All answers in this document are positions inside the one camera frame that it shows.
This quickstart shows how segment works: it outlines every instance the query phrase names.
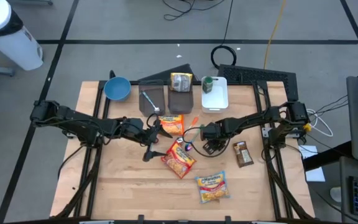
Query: yellow snack bag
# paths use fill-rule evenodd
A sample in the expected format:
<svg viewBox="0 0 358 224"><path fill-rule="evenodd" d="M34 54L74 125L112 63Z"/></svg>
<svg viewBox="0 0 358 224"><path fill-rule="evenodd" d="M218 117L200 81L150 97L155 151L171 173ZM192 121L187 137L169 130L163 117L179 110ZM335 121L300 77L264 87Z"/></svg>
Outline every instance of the yellow snack bag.
<svg viewBox="0 0 358 224"><path fill-rule="evenodd" d="M185 131L183 115L159 116L162 128L171 135L182 135Z"/></svg>
<svg viewBox="0 0 358 224"><path fill-rule="evenodd" d="M196 177L201 203L223 197L230 197L224 171L207 177Z"/></svg>

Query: white trash can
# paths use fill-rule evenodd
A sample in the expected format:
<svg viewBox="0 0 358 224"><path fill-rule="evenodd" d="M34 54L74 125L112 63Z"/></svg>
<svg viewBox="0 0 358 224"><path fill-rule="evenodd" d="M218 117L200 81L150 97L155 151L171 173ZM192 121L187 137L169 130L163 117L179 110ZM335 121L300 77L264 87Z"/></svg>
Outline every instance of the white trash can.
<svg viewBox="0 0 358 224"><path fill-rule="evenodd" d="M0 0L0 51L27 71L43 64L41 46L6 0Z"/></svg>

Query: small bottle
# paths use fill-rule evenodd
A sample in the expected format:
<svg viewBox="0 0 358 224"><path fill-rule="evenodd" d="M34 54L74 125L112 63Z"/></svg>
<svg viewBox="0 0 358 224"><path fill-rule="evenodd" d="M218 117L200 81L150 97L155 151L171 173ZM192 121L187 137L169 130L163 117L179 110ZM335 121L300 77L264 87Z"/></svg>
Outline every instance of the small bottle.
<svg viewBox="0 0 358 224"><path fill-rule="evenodd" d="M205 77L203 82L203 91L205 93L209 93L212 91L213 82L214 80L212 79L212 77Z"/></svg>

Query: white cable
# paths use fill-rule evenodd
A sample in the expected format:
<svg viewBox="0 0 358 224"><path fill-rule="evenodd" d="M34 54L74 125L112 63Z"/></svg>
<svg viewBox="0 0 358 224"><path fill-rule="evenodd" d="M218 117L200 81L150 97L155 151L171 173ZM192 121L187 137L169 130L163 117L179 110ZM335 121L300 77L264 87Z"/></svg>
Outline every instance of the white cable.
<svg viewBox="0 0 358 224"><path fill-rule="evenodd" d="M306 109L306 111L308 112L308 114L312 114L312 115L316 116L316 119L315 119L316 122L314 122L314 124L310 124L310 125L311 125L311 128L315 129L316 131L320 132L321 134L323 134L323 135L325 135L325 136L328 136L328 137L333 137L333 136L334 136L334 133L333 133L333 131L331 130L331 128L329 128L328 124L327 124L325 121L323 121L322 118L320 118L320 116L316 113L315 110L313 110L313 109ZM327 134L327 133L323 132L322 130L316 128L316 125L317 125L318 120L320 120L320 121L325 125L325 127L328 129L328 131L329 131L330 134Z"/></svg>

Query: white tray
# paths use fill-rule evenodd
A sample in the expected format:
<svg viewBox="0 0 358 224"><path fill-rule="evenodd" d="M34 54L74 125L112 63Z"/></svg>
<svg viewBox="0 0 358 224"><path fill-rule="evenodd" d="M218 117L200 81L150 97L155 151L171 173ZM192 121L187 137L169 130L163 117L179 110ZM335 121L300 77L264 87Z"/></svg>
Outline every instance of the white tray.
<svg viewBox="0 0 358 224"><path fill-rule="evenodd" d="M228 106L227 80L224 77L212 77L212 91L204 93L201 91L201 104L204 113L222 113Z"/></svg>

